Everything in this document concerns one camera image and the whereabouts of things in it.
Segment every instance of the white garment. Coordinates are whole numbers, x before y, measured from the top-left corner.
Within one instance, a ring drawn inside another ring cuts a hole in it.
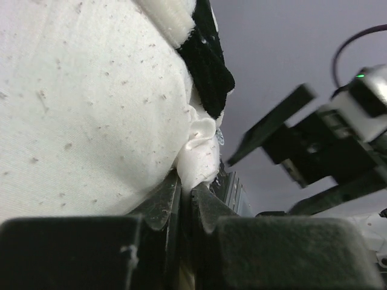
[[[215,120],[131,1],[0,1],[0,222],[125,214],[219,166]]]

